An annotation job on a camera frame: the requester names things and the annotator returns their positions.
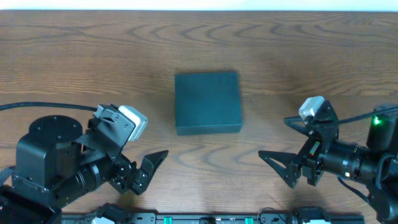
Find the black gift box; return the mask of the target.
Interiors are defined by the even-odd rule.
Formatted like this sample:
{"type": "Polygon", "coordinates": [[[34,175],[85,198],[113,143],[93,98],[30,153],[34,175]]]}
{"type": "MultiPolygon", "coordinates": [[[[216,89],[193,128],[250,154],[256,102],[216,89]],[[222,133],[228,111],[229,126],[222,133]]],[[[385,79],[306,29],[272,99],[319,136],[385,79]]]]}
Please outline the black gift box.
{"type": "Polygon", "coordinates": [[[175,129],[179,136],[238,133],[242,126],[239,73],[175,75],[175,129]]]}

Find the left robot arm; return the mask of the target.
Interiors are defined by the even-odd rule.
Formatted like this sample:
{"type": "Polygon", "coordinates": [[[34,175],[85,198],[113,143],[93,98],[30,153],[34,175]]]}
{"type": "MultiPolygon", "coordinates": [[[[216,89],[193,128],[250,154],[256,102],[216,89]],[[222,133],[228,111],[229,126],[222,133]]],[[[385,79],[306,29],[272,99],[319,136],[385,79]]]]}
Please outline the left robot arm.
{"type": "Polygon", "coordinates": [[[146,191],[167,151],[137,166],[122,154],[136,125],[127,118],[92,118],[88,129],[68,116],[35,120],[16,147],[16,165],[1,174],[1,223],[61,223],[62,208],[104,183],[119,193],[146,191]]]}

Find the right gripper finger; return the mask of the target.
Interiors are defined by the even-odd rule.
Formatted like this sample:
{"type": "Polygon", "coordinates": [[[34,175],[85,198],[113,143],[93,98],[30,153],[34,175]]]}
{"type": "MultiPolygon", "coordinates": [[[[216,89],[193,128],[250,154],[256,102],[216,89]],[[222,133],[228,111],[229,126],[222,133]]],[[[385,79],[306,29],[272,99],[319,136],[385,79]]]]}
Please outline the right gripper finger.
{"type": "Polygon", "coordinates": [[[299,123],[303,123],[303,120],[301,119],[300,116],[293,116],[293,117],[287,117],[284,118],[284,124],[290,127],[291,129],[297,131],[300,134],[303,134],[305,136],[310,135],[310,129],[308,129],[306,126],[302,126],[299,123]]]}
{"type": "Polygon", "coordinates": [[[259,151],[258,154],[290,188],[295,188],[302,175],[301,162],[297,154],[276,151],[259,151]]]}

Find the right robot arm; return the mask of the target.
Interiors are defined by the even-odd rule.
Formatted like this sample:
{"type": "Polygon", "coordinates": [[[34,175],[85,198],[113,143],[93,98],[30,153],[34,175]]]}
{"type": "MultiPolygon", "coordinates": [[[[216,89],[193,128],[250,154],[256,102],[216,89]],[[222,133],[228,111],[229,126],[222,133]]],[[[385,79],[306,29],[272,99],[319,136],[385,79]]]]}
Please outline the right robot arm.
{"type": "Polygon", "coordinates": [[[308,137],[298,154],[259,151],[259,157],[294,188],[301,176],[316,186],[324,172],[363,184],[368,195],[350,190],[370,205],[380,223],[397,223],[397,105],[382,104],[370,113],[339,120],[324,101],[313,115],[284,118],[284,123],[308,137]],[[341,124],[371,119],[365,146],[339,139],[341,124]]]}

